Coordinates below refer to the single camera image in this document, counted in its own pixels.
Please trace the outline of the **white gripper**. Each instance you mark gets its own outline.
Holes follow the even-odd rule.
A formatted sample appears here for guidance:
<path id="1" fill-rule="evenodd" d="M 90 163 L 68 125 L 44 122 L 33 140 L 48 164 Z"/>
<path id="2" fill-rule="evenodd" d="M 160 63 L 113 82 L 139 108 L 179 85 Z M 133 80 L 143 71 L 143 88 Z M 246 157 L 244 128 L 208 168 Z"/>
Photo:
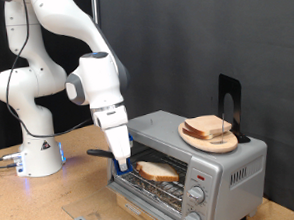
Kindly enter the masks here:
<path id="1" fill-rule="evenodd" d="M 130 142 L 127 129 L 126 107 L 109 107 L 105 111 L 92 109 L 96 125 L 104 132 L 110 151 L 118 161 L 121 172 L 128 169 L 127 158 L 130 157 Z"/>

